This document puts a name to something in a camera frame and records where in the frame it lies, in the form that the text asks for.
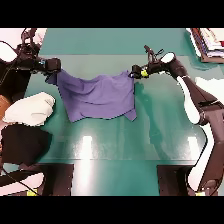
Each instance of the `black cloth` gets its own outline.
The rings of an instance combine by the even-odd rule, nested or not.
[[[30,166],[46,153],[51,134],[38,127],[13,124],[2,130],[2,163]]]

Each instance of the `green table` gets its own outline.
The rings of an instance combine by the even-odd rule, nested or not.
[[[145,64],[144,45],[173,51],[190,76],[223,78],[218,65],[202,64],[189,35],[177,29],[48,29],[40,55],[58,57],[69,74],[92,79]],[[180,86],[168,75],[136,81],[137,119],[84,119],[70,123],[58,90],[45,77],[31,77],[26,97],[41,91],[56,99],[42,127],[53,134],[40,162],[74,163],[72,195],[159,195],[157,164],[194,164],[205,143],[184,111]]]

